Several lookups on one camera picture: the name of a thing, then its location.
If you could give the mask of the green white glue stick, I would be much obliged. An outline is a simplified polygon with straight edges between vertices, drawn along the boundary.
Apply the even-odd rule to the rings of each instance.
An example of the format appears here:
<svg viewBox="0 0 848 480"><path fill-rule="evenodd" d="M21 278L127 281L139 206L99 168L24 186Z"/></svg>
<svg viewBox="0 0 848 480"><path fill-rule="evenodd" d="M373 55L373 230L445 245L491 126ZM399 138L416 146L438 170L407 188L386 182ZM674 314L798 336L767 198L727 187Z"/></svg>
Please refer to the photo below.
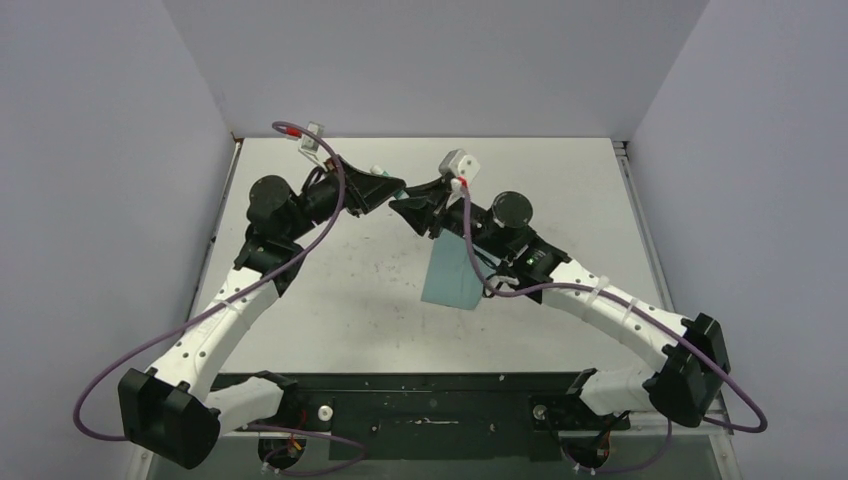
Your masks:
<svg viewBox="0 0 848 480"><path fill-rule="evenodd" d="M389 200L401 200L409 197L406 192L407 184L403 179L392 176L379 165L372 165L370 172L384 180L382 188L389 195Z"/></svg>

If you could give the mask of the teal envelope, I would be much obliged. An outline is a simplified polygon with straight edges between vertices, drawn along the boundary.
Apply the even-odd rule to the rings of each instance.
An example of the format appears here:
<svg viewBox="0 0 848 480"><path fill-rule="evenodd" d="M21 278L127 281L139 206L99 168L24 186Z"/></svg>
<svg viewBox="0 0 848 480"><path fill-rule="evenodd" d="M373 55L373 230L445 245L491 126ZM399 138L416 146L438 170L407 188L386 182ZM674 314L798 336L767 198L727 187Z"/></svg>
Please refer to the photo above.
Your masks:
<svg viewBox="0 0 848 480"><path fill-rule="evenodd" d="M469 260L464 240L450 232L433 241L420 300L459 310L474 310L483 287Z"/></svg>

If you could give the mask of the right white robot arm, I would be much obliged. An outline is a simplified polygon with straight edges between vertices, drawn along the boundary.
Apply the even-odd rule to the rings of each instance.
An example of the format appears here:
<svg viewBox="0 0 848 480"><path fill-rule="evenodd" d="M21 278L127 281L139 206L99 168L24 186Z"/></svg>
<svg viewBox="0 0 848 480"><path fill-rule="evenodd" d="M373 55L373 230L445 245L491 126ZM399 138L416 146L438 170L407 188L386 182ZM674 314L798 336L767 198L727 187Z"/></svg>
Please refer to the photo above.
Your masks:
<svg viewBox="0 0 848 480"><path fill-rule="evenodd" d="M572 315L634 353L635 365L621 370L589 368L568 388L569 421L590 428L604 416L655 411L689 428L699 426L730 372L720 325L653 306L591 273L531 227L533 207L515 191L498 194L489 208L466 201L459 180L438 179L416 186L390 208L419 235L450 232L465 240L472 262L492 257L493 275L484 289L500 288Z"/></svg>

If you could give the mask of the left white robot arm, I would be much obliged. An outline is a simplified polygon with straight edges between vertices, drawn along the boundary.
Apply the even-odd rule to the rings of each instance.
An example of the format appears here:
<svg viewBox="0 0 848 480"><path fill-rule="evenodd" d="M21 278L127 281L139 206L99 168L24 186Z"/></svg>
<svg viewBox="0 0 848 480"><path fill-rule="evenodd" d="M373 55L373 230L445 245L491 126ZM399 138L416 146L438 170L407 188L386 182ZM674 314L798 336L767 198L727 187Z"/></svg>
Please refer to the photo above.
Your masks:
<svg viewBox="0 0 848 480"><path fill-rule="evenodd" d="M308 249L299 239L342 210L367 214L406 187L404 180L347 162L301 191L276 175L249 191L245 242L221 289L176 343L145 371L128 370L118 384L126 438L193 469L218 439L256 421L290 428L298 416L294 380L268 371L220 390L223 364L259 317L286 292Z"/></svg>

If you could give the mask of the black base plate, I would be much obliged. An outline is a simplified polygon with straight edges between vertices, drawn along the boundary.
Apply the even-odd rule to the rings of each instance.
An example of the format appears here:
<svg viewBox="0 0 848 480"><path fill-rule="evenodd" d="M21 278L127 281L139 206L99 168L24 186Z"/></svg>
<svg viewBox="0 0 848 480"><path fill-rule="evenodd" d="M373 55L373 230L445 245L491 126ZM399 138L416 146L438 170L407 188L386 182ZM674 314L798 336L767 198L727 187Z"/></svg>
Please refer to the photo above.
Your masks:
<svg viewBox="0 0 848 480"><path fill-rule="evenodd" d="M584 445L630 427L569 394L575 373L304 374L267 424L331 433L332 460L556 461L554 437Z"/></svg>

